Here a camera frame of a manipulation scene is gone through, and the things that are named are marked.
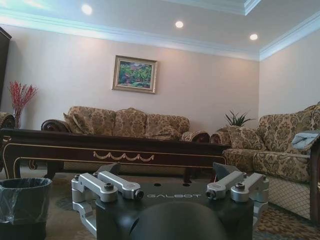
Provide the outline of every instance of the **dark wooden cabinet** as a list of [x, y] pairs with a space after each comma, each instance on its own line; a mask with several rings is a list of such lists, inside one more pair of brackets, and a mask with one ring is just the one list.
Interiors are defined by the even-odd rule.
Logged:
[[8, 50], [11, 36], [0, 27], [0, 103], [4, 88]]

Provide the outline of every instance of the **screw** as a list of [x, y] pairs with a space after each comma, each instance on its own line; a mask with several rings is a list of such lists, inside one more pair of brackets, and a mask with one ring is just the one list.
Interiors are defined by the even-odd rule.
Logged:
[[105, 188], [105, 190], [107, 190], [107, 191], [111, 191], [111, 190], [114, 189], [114, 185], [113, 185], [112, 183], [108, 182], [108, 183], [106, 183], [106, 184], [104, 185], [104, 188]]
[[134, 195], [133, 195], [133, 199], [134, 200], [140, 200], [140, 199], [142, 199], [144, 197], [144, 192], [143, 191], [141, 191], [141, 190], [137, 190], [137, 191], [135, 191], [135, 193], [134, 193]]
[[244, 190], [245, 189], [245, 185], [241, 182], [238, 182], [236, 185], [235, 185], [235, 188], [238, 189], [238, 190]]
[[212, 200], [216, 197], [216, 193], [214, 191], [208, 190], [206, 191], [205, 195], [208, 199]]

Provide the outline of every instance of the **wall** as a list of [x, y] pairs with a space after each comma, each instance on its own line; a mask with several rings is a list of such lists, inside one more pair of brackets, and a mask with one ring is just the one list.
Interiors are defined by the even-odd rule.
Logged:
[[[21, 127], [39, 130], [74, 105], [185, 116], [191, 129], [213, 133], [230, 109], [258, 118], [259, 63], [174, 49], [3, 26], [12, 35], [10, 81], [39, 88]], [[112, 90], [115, 55], [159, 61], [157, 94]], [[4, 91], [2, 111], [12, 111]], [[255, 127], [257, 121], [247, 124]]]
[[320, 30], [260, 62], [259, 116], [294, 113], [320, 101]]

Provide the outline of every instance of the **dark wood table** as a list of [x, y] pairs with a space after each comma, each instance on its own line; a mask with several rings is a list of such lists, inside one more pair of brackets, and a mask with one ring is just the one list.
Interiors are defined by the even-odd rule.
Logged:
[[47, 162], [48, 178], [62, 170], [63, 162], [121, 163], [212, 169], [213, 162], [226, 163], [228, 145], [130, 137], [82, 135], [65, 132], [1, 129], [2, 161], [6, 177], [20, 178], [20, 160]]

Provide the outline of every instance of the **framed painting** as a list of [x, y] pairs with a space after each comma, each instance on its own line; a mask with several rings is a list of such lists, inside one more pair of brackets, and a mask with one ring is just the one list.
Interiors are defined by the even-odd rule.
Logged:
[[115, 56], [114, 90], [156, 93], [157, 61]]

